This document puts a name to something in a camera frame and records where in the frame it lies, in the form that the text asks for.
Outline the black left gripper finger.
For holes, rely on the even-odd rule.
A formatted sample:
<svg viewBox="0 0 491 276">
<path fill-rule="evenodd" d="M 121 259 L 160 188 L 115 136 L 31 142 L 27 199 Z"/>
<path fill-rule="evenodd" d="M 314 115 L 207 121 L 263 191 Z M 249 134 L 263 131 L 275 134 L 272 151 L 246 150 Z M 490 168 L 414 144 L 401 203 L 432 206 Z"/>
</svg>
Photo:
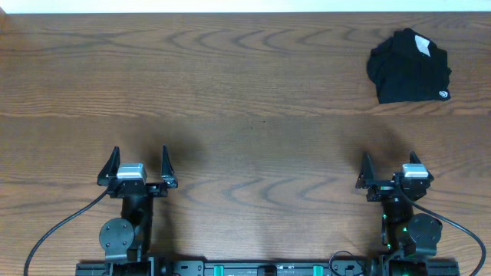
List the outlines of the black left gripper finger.
<svg viewBox="0 0 491 276">
<path fill-rule="evenodd" d="M 168 189 L 176 189 L 178 187 L 178 180 L 170 162 L 169 150 L 166 145 L 163 145 L 162 148 L 161 178 Z"/>
<path fill-rule="evenodd" d="M 120 148 L 115 146 L 110 158 L 105 163 L 103 169 L 97 176 L 97 184 L 99 186 L 109 186 L 110 183 L 117 178 L 117 171 L 120 166 Z"/>
</svg>

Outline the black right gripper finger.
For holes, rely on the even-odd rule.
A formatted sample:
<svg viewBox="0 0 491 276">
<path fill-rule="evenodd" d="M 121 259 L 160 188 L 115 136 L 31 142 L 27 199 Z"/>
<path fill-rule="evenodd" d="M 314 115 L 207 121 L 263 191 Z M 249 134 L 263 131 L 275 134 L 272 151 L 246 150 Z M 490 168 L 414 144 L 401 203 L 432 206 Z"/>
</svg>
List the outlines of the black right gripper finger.
<svg viewBox="0 0 491 276">
<path fill-rule="evenodd" d="M 355 184 L 356 189 L 369 189 L 375 185 L 374 168 L 368 152 L 363 153 L 361 169 Z"/>
<path fill-rule="evenodd" d="M 433 175 L 425 167 L 425 165 L 420 161 L 419 157 L 415 152 L 411 152 L 410 160 L 408 163 L 408 178 L 409 179 L 427 179 L 428 181 L 434 181 Z"/>
</svg>

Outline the black shorts garment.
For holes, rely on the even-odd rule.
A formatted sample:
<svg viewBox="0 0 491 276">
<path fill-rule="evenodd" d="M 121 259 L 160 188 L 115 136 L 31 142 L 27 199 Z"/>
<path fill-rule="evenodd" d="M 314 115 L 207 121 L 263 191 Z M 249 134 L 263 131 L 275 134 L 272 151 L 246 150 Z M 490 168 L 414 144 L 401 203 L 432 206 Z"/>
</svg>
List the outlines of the black shorts garment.
<svg viewBox="0 0 491 276">
<path fill-rule="evenodd" d="M 380 104 L 450 100 L 451 73 L 447 51 L 411 28 L 371 49 L 367 61 Z"/>
</svg>

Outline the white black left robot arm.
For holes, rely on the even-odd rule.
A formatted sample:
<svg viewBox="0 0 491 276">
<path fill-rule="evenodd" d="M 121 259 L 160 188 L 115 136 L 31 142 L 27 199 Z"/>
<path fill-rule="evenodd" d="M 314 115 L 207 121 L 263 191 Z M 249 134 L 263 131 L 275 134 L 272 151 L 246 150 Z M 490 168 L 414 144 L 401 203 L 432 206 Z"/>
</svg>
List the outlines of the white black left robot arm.
<svg viewBox="0 0 491 276">
<path fill-rule="evenodd" d="M 122 163 L 116 146 L 97 176 L 97 184 L 106 188 L 112 199 L 122 201 L 120 217 L 101 228 L 99 242 L 105 261 L 99 275 L 158 275 L 160 261 L 148 254 L 153 225 L 153 201 L 166 197 L 178 187 L 167 146 L 162 147 L 162 180 L 148 182 L 142 163 Z"/>
</svg>

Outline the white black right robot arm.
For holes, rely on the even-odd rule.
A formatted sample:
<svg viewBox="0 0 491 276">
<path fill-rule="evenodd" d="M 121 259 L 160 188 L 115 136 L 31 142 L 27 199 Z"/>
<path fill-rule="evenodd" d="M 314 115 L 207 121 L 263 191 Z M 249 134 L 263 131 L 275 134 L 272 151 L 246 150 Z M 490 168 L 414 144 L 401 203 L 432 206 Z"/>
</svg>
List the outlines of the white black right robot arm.
<svg viewBox="0 0 491 276">
<path fill-rule="evenodd" d="M 367 191 L 369 202 L 382 205 L 381 238 L 388 248 L 366 264 L 366 274 L 428 274 L 425 261 L 437 254 L 443 226 L 431 215 L 414 213 L 414 204 L 427 194 L 432 181 L 434 177 L 414 152 L 389 180 L 376 178 L 370 155 L 363 153 L 355 187 Z"/>
</svg>

